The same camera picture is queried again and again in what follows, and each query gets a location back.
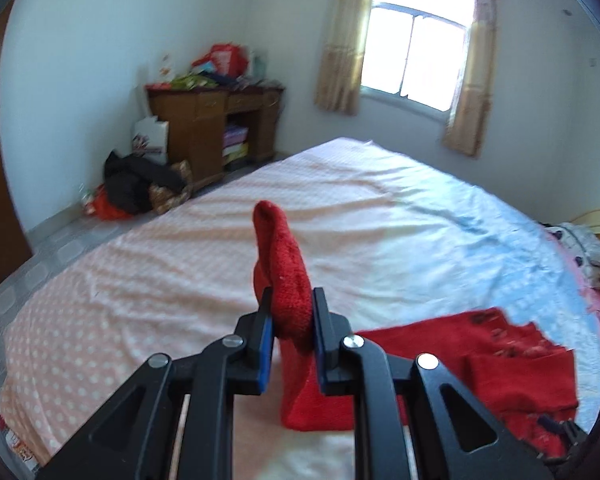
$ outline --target desk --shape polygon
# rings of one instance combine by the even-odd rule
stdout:
[[[262,87],[147,90],[152,113],[169,123],[169,162],[189,161],[195,189],[224,177],[222,140],[227,122],[249,129],[251,162],[273,158],[282,92]]]

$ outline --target beige curtain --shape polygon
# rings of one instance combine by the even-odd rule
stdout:
[[[451,105],[443,144],[479,157],[491,111],[495,73],[497,1],[475,0],[464,73]]]
[[[336,0],[315,91],[320,108],[358,113],[370,14],[371,0]]]

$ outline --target folded clothes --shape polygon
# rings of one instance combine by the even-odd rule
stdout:
[[[275,204],[260,202],[253,222],[256,296],[260,299],[266,286],[273,288],[271,309],[282,355],[282,423],[299,431],[352,430],[352,399],[326,397],[318,389],[312,287],[286,217]],[[549,456],[564,453],[560,438],[537,419],[544,414],[555,420],[575,416],[573,352],[552,344],[533,323],[509,324],[502,311],[490,308],[359,334],[400,357],[435,354],[516,437]],[[406,423],[404,407],[400,410]]]

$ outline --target polka dot bed sheet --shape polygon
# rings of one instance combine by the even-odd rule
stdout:
[[[576,349],[578,421],[600,406],[595,317],[542,228],[484,190],[337,139],[270,164],[83,256],[6,333],[0,414],[46,463],[154,352],[200,352],[257,308],[251,213],[287,213],[314,286],[354,330],[502,307]],[[263,397],[235,403],[234,477],[351,478],[349,433],[280,426],[277,354]]]

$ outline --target bed sheet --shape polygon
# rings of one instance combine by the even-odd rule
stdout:
[[[543,229],[484,190],[371,142],[336,139],[270,164],[84,256],[6,335],[0,412],[40,462],[154,352],[194,354],[257,308],[251,212],[287,213],[313,286],[354,330],[490,306],[576,349],[578,422],[600,406],[594,316]],[[350,433],[280,426],[280,363],[235,403],[237,479],[353,476]]]

